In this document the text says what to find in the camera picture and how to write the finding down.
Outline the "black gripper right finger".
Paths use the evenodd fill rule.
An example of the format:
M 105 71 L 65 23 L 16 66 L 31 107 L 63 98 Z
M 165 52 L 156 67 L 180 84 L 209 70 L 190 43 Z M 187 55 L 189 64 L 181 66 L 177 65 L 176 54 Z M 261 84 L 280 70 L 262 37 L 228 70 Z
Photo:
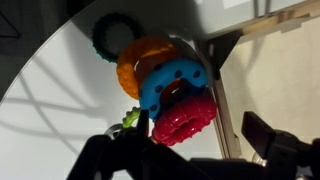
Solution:
M 320 139 L 311 144 L 283 130 L 273 129 L 256 113 L 245 111 L 241 133 L 267 161 L 263 180 L 295 180 L 298 168 L 309 167 L 312 180 L 320 180 Z

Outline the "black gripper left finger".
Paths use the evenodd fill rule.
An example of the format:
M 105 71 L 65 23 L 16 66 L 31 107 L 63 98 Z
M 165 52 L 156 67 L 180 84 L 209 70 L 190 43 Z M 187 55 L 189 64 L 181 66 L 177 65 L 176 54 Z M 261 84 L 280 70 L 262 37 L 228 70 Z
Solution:
M 126 170 L 133 180 L 143 180 L 142 152 L 154 143 L 148 138 L 149 111 L 142 110 L 136 127 L 121 130 L 115 139 L 91 136 L 85 143 L 66 180 L 111 180 Z

